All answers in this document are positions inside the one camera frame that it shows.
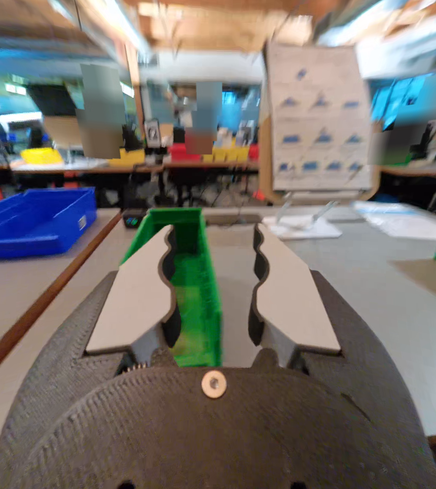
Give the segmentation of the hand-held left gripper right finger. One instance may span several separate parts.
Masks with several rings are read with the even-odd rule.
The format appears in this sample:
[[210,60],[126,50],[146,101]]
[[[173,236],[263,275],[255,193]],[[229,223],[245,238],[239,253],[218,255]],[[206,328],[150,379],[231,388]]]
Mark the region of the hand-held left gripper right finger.
[[338,357],[341,345],[309,266],[262,223],[254,227],[253,249],[253,344],[272,350],[281,367],[290,367],[303,352]]

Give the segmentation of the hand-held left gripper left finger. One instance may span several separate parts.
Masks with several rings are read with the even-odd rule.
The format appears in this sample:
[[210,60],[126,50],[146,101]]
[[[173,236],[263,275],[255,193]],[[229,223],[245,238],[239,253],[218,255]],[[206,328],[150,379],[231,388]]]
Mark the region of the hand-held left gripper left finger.
[[164,226],[119,266],[85,352],[122,352],[136,364],[152,363],[158,349],[175,345],[181,315],[171,280],[175,273],[176,233]]

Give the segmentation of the grey desk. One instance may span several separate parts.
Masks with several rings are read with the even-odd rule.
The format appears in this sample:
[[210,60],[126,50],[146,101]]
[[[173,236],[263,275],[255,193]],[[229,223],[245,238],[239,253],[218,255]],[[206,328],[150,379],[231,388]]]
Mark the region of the grey desk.
[[99,209],[68,252],[0,260],[0,364],[120,220],[119,210]]
[[[436,453],[436,243],[395,239],[334,210],[343,235],[289,247],[359,313],[386,347]],[[0,431],[42,347],[89,292],[117,268],[135,234],[118,222],[0,363]]]

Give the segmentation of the black battery charger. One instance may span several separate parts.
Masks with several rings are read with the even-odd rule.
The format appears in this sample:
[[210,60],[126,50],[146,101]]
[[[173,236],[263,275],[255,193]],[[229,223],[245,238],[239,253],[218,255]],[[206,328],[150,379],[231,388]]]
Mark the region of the black battery charger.
[[146,217],[146,208],[128,208],[122,212],[123,225],[127,229],[138,229],[142,220]]

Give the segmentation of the large blue bin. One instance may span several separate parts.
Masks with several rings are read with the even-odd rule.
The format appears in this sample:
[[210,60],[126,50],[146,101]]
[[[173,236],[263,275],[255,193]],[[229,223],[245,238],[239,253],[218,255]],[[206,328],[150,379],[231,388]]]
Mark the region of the large blue bin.
[[30,189],[0,201],[0,260],[66,253],[97,219],[95,189]]

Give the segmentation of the white blue paper sheet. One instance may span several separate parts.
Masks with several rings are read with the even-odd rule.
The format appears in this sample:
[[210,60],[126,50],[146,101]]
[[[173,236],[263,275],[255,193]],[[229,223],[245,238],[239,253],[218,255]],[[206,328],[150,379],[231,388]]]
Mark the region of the white blue paper sheet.
[[372,227],[401,239],[436,241],[436,218],[399,203],[355,201],[353,209]]

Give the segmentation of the yellow bin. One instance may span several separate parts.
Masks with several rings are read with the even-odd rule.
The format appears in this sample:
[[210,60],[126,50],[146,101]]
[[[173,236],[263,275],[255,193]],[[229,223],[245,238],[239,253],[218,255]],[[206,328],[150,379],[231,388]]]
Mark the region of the yellow bin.
[[63,164],[64,159],[60,152],[54,148],[34,148],[20,152],[21,159],[30,165]]
[[125,148],[120,148],[120,157],[111,158],[108,160],[109,167],[133,167],[145,165],[146,153],[144,149],[127,151]]

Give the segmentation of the long wooden table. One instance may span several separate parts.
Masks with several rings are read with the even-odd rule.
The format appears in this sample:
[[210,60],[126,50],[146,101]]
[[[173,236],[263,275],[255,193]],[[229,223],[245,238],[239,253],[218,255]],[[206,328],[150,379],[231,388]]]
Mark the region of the long wooden table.
[[79,176],[82,174],[131,174],[131,173],[160,173],[163,170],[177,169],[231,169],[258,171],[258,162],[224,162],[224,161],[169,161],[162,164],[110,164],[108,161],[87,161],[78,159],[74,163],[27,164],[16,160],[9,164],[0,164],[0,171],[11,171],[13,174],[66,174]]

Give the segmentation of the row of small yellow bins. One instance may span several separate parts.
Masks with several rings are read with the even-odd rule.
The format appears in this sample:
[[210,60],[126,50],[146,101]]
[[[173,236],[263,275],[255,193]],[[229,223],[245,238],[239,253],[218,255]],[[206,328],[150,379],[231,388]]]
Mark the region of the row of small yellow bins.
[[202,155],[202,162],[246,162],[249,157],[248,146],[245,147],[213,147],[210,154]]

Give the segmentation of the marker tag sign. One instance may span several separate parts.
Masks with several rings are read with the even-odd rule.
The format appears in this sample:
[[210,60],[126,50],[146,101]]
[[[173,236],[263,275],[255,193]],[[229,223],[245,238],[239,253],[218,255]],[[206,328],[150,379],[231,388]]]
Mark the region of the marker tag sign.
[[162,146],[159,120],[157,118],[146,119],[143,127],[146,146],[151,149],[159,149]]

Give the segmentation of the black monitor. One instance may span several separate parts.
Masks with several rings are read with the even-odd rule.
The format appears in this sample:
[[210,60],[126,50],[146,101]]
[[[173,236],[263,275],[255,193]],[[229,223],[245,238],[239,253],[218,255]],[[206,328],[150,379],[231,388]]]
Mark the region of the black monitor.
[[76,105],[63,85],[26,85],[27,94],[45,117],[75,117]]

